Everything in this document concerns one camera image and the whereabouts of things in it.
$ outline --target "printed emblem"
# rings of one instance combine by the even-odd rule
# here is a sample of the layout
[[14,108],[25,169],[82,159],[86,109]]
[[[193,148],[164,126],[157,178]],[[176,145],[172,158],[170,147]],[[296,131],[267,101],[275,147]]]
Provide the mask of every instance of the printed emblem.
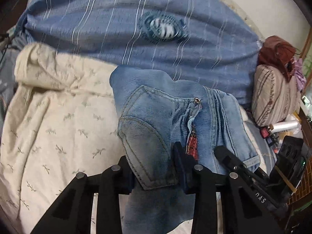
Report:
[[183,20],[176,20],[173,16],[163,12],[147,12],[139,20],[138,25],[142,35],[151,42],[182,41],[188,37]]

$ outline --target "blue denim jeans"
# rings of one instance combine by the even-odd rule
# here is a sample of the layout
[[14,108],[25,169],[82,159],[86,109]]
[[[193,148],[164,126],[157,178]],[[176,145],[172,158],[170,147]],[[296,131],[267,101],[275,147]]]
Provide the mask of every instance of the blue denim jeans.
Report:
[[137,183],[126,207],[124,233],[167,233],[192,218],[194,196],[177,186],[171,144],[186,146],[195,128],[199,163],[226,174],[214,157],[224,145],[251,171],[260,164],[230,94],[187,80],[173,81],[160,70],[117,67],[111,74],[118,134]]

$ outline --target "blue bed sheet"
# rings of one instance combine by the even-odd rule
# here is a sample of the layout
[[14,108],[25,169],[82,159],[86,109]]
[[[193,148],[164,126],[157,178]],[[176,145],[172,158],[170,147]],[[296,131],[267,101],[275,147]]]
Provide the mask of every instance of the blue bed sheet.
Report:
[[258,36],[219,0],[33,0],[19,30],[58,52],[160,69],[245,107],[252,100]]

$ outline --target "metal screw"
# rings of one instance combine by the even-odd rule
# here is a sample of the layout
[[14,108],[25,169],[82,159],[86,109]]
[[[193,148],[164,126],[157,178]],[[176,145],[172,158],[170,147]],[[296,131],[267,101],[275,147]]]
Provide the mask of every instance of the metal screw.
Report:
[[119,165],[117,165],[117,164],[112,166],[112,170],[115,171],[115,172],[119,171],[120,169],[121,169],[121,167]]
[[77,179],[81,179],[81,178],[83,178],[84,176],[85,176],[85,174],[82,173],[82,172],[79,172],[79,173],[76,174],[76,178],[77,178]]
[[194,169],[196,171],[201,171],[202,169],[204,169],[204,167],[201,164],[196,164],[196,165],[194,165]]
[[230,173],[230,177],[233,179],[237,179],[238,178],[238,174],[237,173]]

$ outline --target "striped pillow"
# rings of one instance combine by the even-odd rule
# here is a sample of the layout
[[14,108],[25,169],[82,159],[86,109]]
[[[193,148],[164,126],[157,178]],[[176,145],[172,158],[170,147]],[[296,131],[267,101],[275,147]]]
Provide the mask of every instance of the striped pillow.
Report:
[[258,126],[279,122],[296,110],[300,92],[295,76],[287,83],[277,68],[259,65],[254,82],[252,114]]

